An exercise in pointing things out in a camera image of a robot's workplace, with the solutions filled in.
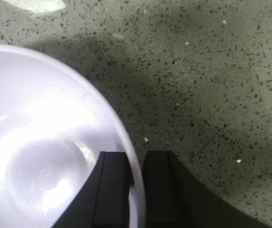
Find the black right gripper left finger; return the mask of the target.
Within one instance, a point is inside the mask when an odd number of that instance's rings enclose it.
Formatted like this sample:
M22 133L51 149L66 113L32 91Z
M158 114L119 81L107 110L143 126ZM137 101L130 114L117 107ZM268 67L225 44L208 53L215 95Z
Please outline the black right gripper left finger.
M127 228L130 164L124 152L101 152L85 184L55 228Z

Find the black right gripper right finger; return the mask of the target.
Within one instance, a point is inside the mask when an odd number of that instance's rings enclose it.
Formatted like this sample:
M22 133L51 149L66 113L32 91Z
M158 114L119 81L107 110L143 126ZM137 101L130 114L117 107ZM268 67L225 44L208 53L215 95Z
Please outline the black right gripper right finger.
M149 151L143 180L148 228L272 228L272 161Z

